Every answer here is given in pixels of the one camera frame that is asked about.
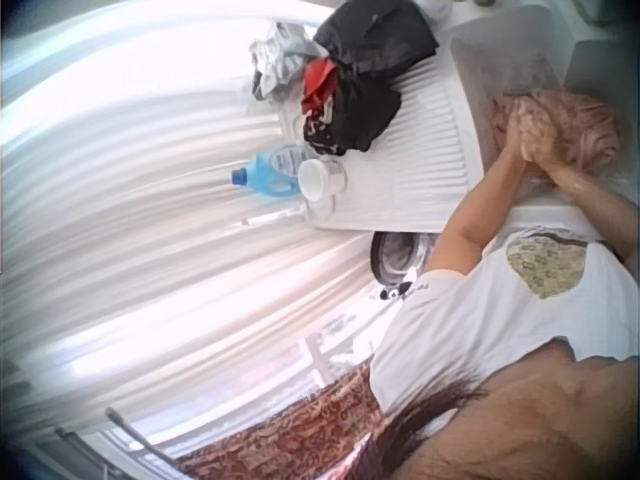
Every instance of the dark hair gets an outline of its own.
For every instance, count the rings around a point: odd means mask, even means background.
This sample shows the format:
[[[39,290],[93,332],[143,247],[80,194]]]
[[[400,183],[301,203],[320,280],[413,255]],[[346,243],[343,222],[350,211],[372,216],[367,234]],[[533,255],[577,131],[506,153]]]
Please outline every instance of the dark hair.
[[[480,394],[472,392],[466,377],[420,392],[391,419],[382,420],[362,446],[344,480],[385,480],[391,477],[428,440],[426,427],[449,410],[459,408]]]

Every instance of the white container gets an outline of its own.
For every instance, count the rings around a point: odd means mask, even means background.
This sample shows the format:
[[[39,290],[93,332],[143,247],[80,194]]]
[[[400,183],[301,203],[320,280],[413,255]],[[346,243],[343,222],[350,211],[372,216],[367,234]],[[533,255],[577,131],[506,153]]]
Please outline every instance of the white container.
[[[343,192],[347,186],[347,175],[335,160],[307,160],[298,170],[298,185],[307,200],[320,202]]]

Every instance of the white curtain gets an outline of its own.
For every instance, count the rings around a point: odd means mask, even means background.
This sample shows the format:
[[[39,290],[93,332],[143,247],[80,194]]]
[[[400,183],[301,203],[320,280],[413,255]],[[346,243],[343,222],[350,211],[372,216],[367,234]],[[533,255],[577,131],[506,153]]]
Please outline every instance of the white curtain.
[[[171,4],[165,24],[53,70],[81,21],[8,46],[13,74],[38,81],[3,108],[7,434],[97,431],[109,406],[143,418],[371,285],[369,235],[315,231],[297,201],[230,185],[283,141],[246,89],[264,21],[179,24]]]

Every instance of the gray cloth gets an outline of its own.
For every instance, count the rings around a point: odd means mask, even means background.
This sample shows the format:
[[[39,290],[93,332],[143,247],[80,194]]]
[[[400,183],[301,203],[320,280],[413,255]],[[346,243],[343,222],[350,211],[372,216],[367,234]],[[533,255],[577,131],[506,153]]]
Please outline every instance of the gray cloth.
[[[290,82],[301,80],[307,62],[322,55],[302,25],[288,23],[272,25],[266,39],[253,42],[249,51],[256,68],[253,94],[258,100],[277,95]]]

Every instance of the white sink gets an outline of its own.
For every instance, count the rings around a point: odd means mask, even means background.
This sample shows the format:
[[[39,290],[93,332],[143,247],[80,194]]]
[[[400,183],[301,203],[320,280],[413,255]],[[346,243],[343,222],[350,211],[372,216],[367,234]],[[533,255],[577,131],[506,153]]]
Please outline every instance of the white sink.
[[[436,36],[437,56],[399,79],[403,106],[389,129],[369,152],[339,159],[347,190],[332,215],[310,215],[312,224],[441,231],[497,156],[491,100],[532,87],[565,86],[613,107],[628,148],[603,178],[637,198],[637,50],[617,42],[616,32],[586,25],[570,1],[514,0],[490,9],[456,3]],[[575,207],[534,182],[524,186],[509,223],[594,233]]]

